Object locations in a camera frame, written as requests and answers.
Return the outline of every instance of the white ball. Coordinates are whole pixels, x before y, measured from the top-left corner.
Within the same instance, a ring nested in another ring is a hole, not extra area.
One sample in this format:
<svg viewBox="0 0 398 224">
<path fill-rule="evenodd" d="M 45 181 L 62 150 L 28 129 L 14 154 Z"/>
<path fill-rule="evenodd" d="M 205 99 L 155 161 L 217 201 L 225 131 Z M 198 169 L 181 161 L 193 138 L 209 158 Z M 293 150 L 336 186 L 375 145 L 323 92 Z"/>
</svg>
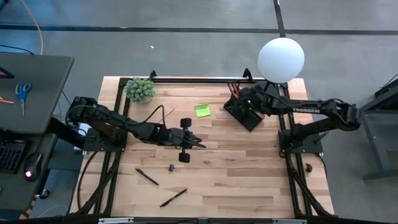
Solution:
<svg viewBox="0 0 398 224">
<path fill-rule="evenodd" d="M 274 39 L 260 50 L 257 66 L 265 79 L 285 83 L 299 75 L 303 69 L 304 51 L 292 39 Z"/>
</svg>

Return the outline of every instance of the orange cable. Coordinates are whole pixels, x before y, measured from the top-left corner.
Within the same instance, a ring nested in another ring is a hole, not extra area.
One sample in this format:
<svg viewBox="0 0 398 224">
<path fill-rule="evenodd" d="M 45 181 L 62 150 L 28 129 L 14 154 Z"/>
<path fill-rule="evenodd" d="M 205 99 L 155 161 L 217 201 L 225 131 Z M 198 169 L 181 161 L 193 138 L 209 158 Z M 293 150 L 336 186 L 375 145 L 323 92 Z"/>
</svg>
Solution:
<svg viewBox="0 0 398 224">
<path fill-rule="evenodd" d="M 24 1 L 24 0 L 21 0 L 21 2 L 22 2 L 23 5 L 25 6 L 26 11 L 29 13 L 29 15 L 31 16 L 31 18 L 33 19 L 33 21 L 35 22 L 35 25 L 36 25 L 37 30 L 38 30 L 38 32 L 39 32 L 39 35 L 40 35 L 40 42 L 41 42 L 41 44 L 42 44 L 42 46 L 41 46 L 41 48 L 40 48 L 40 55 L 42 55 L 42 54 L 43 54 L 43 45 L 44 45 L 42 31 L 40 30 L 40 26 L 38 25 L 38 23 L 37 23 L 37 21 L 36 21 L 36 18 L 35 18 L 35 17 L 33 16 L 33 14 L 31 13 L 29 7 L 27 7 L 25 1 Z"/>
</svg>

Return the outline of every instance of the succulent plant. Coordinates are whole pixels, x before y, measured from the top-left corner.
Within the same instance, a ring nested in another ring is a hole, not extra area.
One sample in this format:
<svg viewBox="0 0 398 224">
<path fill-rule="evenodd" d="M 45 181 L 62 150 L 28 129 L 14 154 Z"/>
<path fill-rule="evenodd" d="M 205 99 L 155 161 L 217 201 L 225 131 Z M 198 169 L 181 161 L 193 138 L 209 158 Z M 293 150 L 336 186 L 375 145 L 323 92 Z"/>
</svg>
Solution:
<svg viewBox="0 0 398 224">
<path fill-rule="evenodd" d="M 146 78 L 133 78 L 126 84 L 126 94 L 133 103 L 148 103 L 155 95 L 154 82 Z"/>
</svg>

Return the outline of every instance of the keyboard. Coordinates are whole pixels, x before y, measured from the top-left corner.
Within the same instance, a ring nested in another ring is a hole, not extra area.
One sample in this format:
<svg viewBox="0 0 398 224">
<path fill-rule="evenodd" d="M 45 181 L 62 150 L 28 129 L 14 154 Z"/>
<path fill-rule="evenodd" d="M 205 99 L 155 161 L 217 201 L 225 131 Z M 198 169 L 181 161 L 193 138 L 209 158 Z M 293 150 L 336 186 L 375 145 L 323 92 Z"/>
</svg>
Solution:
<svg viewBox="0 0 398 224">
<path fill-rule="evenodd" d="M 16 140 L 0 144 L 0 172 L 15 174 L 21 166 L 29 141 Z"/>
</svg>

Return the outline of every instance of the green sticky note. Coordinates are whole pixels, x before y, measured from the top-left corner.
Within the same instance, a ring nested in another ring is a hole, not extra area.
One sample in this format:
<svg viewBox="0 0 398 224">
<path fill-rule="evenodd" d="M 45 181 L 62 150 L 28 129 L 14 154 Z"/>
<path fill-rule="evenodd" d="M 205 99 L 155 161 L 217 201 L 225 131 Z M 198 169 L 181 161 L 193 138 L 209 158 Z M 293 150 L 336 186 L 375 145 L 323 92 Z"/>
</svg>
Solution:
<svg viewBox="0 0 398 224">
<path fill-rule="evenodd" d="M 209 108 L 209 104 L 205 103 L 202 105 L 196 105 L 195 106 L 195 111 L 197 113 L 197 117 L 201 118 L 204 116 L 209 116 L 210 115 L 210 108 Z"/>
</svg>

